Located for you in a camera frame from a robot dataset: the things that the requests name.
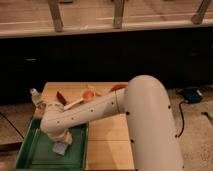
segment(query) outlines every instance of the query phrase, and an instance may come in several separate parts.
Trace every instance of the red object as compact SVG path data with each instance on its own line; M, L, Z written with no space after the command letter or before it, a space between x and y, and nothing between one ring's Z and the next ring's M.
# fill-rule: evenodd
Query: red object
M116 90L119 90L119 89L122 89L122 88L126 88L126 84L116 84L114 85L109 92L112 92L112 91L116 91Z
M58 101L60 103L62 103L63 105L67 104L66 99L64 98L64 96L59 91L57 92L56 97L57 97Z
M87 90L83 93L82 97L83 97L84 100L88 101L88 100L92 100L94 96L95 96L95 94L94 94L93 91Z

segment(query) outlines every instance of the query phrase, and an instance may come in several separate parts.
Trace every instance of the small bottle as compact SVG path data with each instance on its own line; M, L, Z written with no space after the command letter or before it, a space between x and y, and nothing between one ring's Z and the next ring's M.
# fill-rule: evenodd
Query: small bottle
M32 99L32 102L33 104L38 108L38 109L41 109L41 110L44 110L45 108L45 103L44 103L44 100L42 98L42 95L41 93L39 93L35 88L32 88L30 90L30 93L31 93L31 99Z

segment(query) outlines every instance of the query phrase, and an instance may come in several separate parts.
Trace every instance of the green tray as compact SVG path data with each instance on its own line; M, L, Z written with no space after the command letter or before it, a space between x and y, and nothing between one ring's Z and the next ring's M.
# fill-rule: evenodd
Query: green tray
M33 119L19 151L15 171L82 171L86 163L88 125L70 128L73 143L64 156L52 151L54 142L40 130L40 119Z

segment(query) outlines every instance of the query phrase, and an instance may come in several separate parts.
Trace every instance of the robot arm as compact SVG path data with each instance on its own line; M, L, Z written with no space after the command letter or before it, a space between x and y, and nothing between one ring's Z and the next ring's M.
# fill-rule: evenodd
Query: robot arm
M163 85L151 76L138 76L127 88L68 111L63 111L59 102L49 103L41 129L54 141L67 140L69 127L123 112L127 114L137 170L183 171L168 95Z

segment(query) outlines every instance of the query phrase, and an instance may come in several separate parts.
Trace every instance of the white object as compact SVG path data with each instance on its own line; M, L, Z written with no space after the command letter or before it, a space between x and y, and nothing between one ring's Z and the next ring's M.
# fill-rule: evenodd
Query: white object
M64 156L66 149L68 148L68 144L62 142L55 142L53 145L53 152Z
M41 130L50 138L69 127L126 112L135 169L183 171L169 98L157 79L138 76L126 89L68 111L61 111L60 106L56 102L48 104L41 121Z
M80 99L77 99L77 100L75 100L74 102L72 102L72 103L70 103L70 104L64 106L64 110L69 110L69 109L72 108L74 105L79 104L79 103L81 103L81 102L83 102L83 101L84 101L84 99L83 99L83 97L81 97Z

